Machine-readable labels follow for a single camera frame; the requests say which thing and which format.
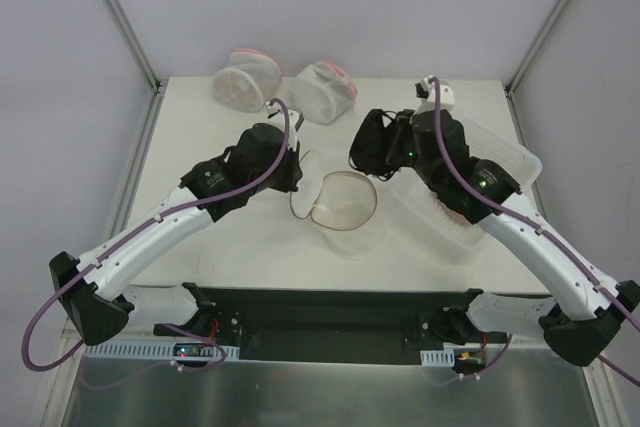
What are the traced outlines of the black bra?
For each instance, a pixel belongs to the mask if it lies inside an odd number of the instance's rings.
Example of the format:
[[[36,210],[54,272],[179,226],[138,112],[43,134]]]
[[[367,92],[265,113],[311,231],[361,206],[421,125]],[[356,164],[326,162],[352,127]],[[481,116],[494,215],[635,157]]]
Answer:
[[[388,181],[398,171],[386,161],[391,146],[396,114],[372,109],[364,117],[351,143],[349,166],[380,181]]]

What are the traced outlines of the pink bra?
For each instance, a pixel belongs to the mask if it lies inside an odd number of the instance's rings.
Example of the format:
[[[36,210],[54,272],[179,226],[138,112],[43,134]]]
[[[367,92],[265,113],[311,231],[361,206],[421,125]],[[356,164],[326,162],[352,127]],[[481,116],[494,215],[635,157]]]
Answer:
[[[441,200],[441,203],[451,212],[451,216],[463,219],[470,225],[474,225],[477,222],[472,201],[462,198],[450,198]]]

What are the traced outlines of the white mesh laundry bag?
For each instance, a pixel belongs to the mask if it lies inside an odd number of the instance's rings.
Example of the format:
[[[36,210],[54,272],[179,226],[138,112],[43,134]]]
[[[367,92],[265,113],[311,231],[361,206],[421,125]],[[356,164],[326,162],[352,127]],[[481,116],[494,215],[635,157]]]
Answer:
[[[292,215],[308,219],[336,255],[357,260],[369,254],[384,234],[374,184],[357,172],[326,171],[313,150],[299,166],[302,177],[289,196]]]

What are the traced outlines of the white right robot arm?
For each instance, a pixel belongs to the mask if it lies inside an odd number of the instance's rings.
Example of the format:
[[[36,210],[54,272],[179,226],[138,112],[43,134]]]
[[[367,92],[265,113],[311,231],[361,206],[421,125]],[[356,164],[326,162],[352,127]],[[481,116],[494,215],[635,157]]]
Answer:
[[[436,336],[463,344],[483,332],[516,334],[586,367],[632,318],[638,284],[615,280],[564,241],[505,168],[471,154],[462,123],[448,112],[383,113],[369,151],[386,177],[413,170],[441,204],[506,247],[549,292],[527,298],[469,289],[464,303],[434,318]]]

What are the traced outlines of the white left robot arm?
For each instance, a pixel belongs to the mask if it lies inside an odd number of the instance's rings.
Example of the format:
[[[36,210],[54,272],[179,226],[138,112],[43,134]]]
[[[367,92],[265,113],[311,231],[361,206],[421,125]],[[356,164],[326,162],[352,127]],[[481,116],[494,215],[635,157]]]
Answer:
[[[295,128],[257,123],[234,146],[197,163],[145,217],[107,243],[49,262],[54,288],[83,342],[102,344],[127,328],[167,335],[173,326],[209,336],[215,309],[192,282],[141,287],[133,280],[172,247],[219,221],[266,190],[289,193],[302,177]]]

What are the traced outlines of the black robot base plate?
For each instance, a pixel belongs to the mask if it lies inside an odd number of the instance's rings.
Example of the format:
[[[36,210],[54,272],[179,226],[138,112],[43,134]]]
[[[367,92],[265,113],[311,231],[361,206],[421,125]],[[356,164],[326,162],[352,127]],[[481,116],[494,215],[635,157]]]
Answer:
[[[178,320],[176,305],[166,312],[122,294],[91,345],[123,333],[136,313],[157,337],[193,335],[235,347],[242,360],[372,365],[417,365],[424,351],[447,344],[506,341],[508,327],[476,327],[464,308],[478,290],[464,293],[200,288],[185,284],[194,316]]]

